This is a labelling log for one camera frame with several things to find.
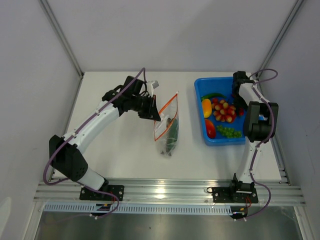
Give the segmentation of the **clear zip bag orange zipper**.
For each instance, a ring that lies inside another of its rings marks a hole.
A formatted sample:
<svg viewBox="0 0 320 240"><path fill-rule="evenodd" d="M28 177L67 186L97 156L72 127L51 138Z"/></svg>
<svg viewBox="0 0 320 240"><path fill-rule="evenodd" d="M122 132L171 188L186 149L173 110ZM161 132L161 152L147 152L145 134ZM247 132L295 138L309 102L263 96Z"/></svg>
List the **clear zip bag orange zipper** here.
<svg viewBox="0 0 320 240"><path fill-rule="evenodd" d="M179 141L179 130L180 130L180 123L179 123L179 103L178 103L178 96L179 93L176 92L160 109L159 115L161 118L161 121L155 121L153 124L153 136L154 136L154 142L156 145L157 151L161 154L162 151L165 150L165 141L166 141L166 133L169 130L169 127L172 125L171 121L174 119L178 120L178 139L177 144ZM167 156L164 154L161 154L162 156L165 156L166 158L170 158L172 156Z"/></svg>

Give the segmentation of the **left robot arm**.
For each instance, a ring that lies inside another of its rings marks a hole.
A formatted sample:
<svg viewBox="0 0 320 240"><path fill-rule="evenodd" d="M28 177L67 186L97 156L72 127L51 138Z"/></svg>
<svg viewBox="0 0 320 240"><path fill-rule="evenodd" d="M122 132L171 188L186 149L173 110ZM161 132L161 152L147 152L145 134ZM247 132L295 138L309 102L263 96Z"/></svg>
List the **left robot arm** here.
<svg viewBox="0 0 320 240"><path fill-rule="evenodd" d="M157 81L128 76L124 84L106 92L94 112L73 131L62 137L51 137L49 165L62 173L66 180L89 189L97 200L105 199L109 182L89 167L84 153L107 125L128 111L137 112L141 119L159 122L161 117L154 95L158 86Z"/></svg>

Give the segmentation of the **grey toy fish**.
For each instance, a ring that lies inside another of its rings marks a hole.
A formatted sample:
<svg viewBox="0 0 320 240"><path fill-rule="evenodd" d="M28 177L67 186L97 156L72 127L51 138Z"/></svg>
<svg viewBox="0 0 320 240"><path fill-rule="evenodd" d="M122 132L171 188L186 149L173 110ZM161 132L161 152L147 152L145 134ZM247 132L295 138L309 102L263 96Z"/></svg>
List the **grey toy fish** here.
<svg viewBox="0 0 320 240"><path fill-rule="evenodd" d="M176 142L175 147L173 149L171 149L170 151L168 151L168 148L166 147L167 134L168 134L168 131L167 131L166 136L165 136L165 147L164 147L164 150L161 152L161 154L171 157L172 153L173 153L173 150L176 148L177 142Z"/></svg>

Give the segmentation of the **green cucumber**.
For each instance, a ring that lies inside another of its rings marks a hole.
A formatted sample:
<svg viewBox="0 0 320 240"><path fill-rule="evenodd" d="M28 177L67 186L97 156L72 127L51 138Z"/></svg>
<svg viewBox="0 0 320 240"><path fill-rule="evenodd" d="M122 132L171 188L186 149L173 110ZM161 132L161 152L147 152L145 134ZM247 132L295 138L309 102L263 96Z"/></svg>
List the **green cucumber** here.
<svg viewBox="0 0 320 240"><path fill-rule="evenodd" d="M176 146L179 134L179 121L175 118L167 132L166 147L168 152Z"/></svg>

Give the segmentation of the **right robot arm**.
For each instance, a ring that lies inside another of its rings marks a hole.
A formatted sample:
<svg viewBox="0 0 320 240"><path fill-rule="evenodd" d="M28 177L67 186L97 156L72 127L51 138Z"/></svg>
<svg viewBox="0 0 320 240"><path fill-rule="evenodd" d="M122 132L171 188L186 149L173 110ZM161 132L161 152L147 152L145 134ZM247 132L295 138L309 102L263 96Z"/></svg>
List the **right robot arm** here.
<svg viewBox="0 0 320 240"><path fill-rule="evenodd" d="M267 100L258 89L258 81L251 79L244 71L233 74L232 95L237 109L246 112L243 123L245 147L240 166L229 185L228 196L234 202L252 197L257 203L255 180L257 165L265 144L274 137L279 105Z"/></svg>

